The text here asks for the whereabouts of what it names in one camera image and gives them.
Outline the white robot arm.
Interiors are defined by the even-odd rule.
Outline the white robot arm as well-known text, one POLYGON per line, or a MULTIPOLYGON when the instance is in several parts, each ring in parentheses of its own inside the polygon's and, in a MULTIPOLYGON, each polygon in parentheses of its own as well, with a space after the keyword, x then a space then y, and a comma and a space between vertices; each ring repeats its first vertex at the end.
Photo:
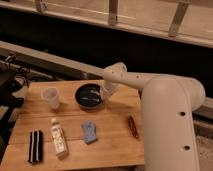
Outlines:
POLYGON ((129 72, 119 62, 102 70, 114 83, 141 92, 145 171, 200 171, 192 113, 205 100, 200 81, 184 76, 129 72))

